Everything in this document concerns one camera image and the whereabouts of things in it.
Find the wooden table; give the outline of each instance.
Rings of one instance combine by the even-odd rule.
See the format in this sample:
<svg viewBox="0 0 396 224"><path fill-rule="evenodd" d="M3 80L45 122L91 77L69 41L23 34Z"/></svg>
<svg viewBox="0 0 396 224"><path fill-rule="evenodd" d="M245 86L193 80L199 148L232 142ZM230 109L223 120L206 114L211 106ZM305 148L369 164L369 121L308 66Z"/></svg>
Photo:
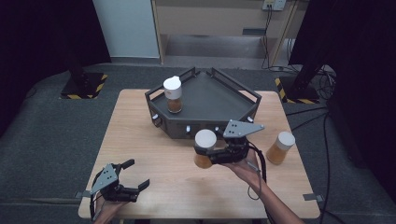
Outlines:
<svg viewBox="0 0 396 224"><path fill-rule="evenodd" d="M119 218L266 218L262 203L248 197L248 185L233 172L221 165L198 168L193 162L193 140L171 139L151 123L145 92L120 93L87 189L107 163L134 159L135 165L121 171L120 183L137 188L149 178L150 186L140 193L137 203L120 210ZM257 93L262 101L255 123L264 124L265 129L248 139L265 153L277 134L290 131L290 126L277 93ZM318 217L317 202L303 197L313 191L297 146L281 165L267 162L267 176L269 187L299 217ZM90 217L88 198L82 200L78 214Z"/></svg>

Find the wall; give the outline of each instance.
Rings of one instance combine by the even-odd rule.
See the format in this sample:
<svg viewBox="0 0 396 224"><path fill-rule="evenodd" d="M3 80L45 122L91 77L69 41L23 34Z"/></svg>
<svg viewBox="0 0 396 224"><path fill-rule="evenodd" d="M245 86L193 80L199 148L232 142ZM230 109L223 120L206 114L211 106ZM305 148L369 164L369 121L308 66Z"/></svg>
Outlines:
<svg viewBox="0 0 396 224"><path fill-rule="evenodd" d="M150 0L94 0L111 57L160 58Z"/></svg>

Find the white lid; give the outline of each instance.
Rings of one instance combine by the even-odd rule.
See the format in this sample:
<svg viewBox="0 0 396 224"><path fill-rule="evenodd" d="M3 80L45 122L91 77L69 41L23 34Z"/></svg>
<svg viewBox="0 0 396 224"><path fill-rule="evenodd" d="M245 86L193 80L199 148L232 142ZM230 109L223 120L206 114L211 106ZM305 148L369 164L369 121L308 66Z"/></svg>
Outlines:
<svg viewBox="0 0 396 224"><path fill-rule="evenodd" d="M195 144L198 147L213 149L217 141L215 133L208 129L202 129L195 135Z"/></svg>
<svg viewBox="0 0 396 224"><path fill-rule="evenodd" d="M176 100L181 96L181 81L180 77L169 77L163 83L165 96L168 99Z"/></svg>
<svg viewBox="0 0 396 224"><path fill-rule="evenodd" d="M276 145L283 150L290 149L296 143L292 133L282 132L277 136Z"/></svg>

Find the amber liquid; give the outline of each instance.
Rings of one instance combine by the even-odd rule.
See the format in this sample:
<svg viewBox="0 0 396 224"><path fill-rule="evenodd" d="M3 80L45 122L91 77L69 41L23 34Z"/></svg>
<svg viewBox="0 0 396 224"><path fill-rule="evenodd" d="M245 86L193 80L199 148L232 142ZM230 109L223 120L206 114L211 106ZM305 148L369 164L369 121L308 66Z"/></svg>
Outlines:
<svg viewBox="0 0 396 224"><path fill-rule="evenodd" d="M266 157L271 163L279 165L283 160L285 160L287 153L287 150L280 149L276 143L274 143L270 149L268 149Z"/></svg>
<svg viewBox="0 0 396 224"><path fill-rule="evenodd" d="M176 100L168 99L168 110L169 110L169 112L178 113L181 110L181 106L182 106L182 103L181 103L181 99L180 98L178 98Z"/></svg>
<svg viewBox="0 0 396 224"><path fill-rule="evenodd" d="M195 154L194 162L195 165L197 165L199 168L202 169L207 169L212 166L212 162L207 156L203 156L199 154Z"/></svg>

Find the metal tray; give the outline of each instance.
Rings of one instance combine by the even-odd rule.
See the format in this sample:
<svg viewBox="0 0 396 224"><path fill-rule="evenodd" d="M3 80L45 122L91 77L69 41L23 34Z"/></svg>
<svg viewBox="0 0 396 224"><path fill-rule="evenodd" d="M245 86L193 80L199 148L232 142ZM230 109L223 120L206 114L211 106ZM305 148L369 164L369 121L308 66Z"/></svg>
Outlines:
<svg viewBox="0 0 396 224"><path fill-rule="evenodd" d="M219 69L196 72L194 67L178 76L183 102L180 112L168 111L163 85L146 92L153 124L171 138L193 138L202 129L225 129L230 119L253 122L262 97L234 78Z"/></svg>

